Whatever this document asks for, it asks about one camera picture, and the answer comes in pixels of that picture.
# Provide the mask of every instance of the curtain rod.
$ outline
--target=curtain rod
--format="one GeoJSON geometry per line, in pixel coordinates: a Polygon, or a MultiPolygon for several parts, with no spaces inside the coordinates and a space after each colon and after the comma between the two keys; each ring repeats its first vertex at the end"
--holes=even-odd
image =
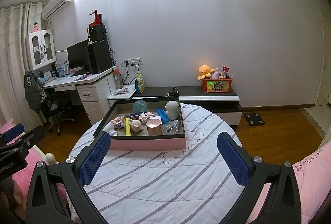
{"type": "MultiPolygon", "coordinates": [[[[37,4],[32,4],[33,6],[34,5],[37,5],[37,4]]],[[[42,5],[45,5],[45,3],[42,3],[42,5]]],[[[23,7],[25,7],[25,4],[23,5],[23,7]]],[[[14,6],[14,9],[16,8],[19,8],[19,6],[14,6]]],[[[6,8],[4,11],[8,11],[10,8],[6,8]]]]}

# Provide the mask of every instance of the yellow stick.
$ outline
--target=yellow stick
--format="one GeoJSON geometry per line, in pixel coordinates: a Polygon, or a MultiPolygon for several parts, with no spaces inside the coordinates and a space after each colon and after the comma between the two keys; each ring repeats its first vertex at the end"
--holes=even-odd
{"type": "Polygon", "coordinates": [[[125,136],[131,136],[129,118],[125,118],[125,136]]]}

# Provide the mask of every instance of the blue gripper pad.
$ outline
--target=blue gripper pad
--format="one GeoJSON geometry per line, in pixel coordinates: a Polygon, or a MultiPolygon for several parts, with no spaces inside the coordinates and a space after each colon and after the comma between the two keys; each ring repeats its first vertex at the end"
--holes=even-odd
{"type": "Polygon", "coordinates": [[[161,117],[162,124],[165,124],[170,121],[167,114],[162,109],[159,108],[157,112],[158,115],[161,117]]]}
{"type": "Polygon", "coordinates": [[[217,148],[237,183],[246,187],[250,181],[249,168],[223,133],[218,135],[217,148]]]}
{"type": "Polygon", "coordinates": [[[12,127],[10,130],[6,131],[3,135],[3,140],[6,143],[14,140],[17,136],[24,132],[23,124],[17,124],[16,126],[12,127]]]}
{"type": "Polygon", "coordinates": [[[104,133],[79,169],[78,183],[81,187],[91,183],[110,148],[110,135],[104,133]]]}

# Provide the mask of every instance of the computer monitor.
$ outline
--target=computer monitor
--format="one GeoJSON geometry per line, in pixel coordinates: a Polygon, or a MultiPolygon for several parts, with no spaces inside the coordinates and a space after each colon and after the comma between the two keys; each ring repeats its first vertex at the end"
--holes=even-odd
{"type": "Polygon", "coordinates": [[[85,47],[87,46],[88,42],[89,41],[87,39],[67,48],[69,69],[83,67],[87,69],[86,72],[89,72],[85,51],[85,47]]]}

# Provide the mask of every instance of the storage box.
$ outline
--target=storage box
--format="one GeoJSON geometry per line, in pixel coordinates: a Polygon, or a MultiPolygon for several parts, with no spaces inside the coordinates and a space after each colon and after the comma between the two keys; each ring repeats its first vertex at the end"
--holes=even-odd
{"type": "MultiPolygon", "coordinates": [[[[117,136],[111,136],[110,149],[123,150],[123,151],[164,151],[186,148],[186,137],[183,124],[183,116],[180,108],[180,101],[178,96],[174,97],[160,97],[160,98],[144,98],[148,104],[150,112],[154,113],[154,116],[158,116],[156,112],[158,108],[165,109],[165,105],[168,101],[176,101],[179,104],[179,128],[176,134],[173,135],[153,135],[150,136],[147,131],[146,123],[142,124],[143,130],[139,132],[131,131],[131,136],[125,136],[125,129],[115,129],[117,136]]],[[[97,127],[95,133],[96,137],[100,131],[116,117],[122,117],[124,115],[132,114],[133,103],[137,99],[130,100],[117,100],[113,104],[112,108],[108,111],[104,119],[97,127]]]]}
{"type": "Polygon", "coordinates": [[[204,93],[224,93],[231,92],[232,79],[203,79],[202,88],[204,93]]]}

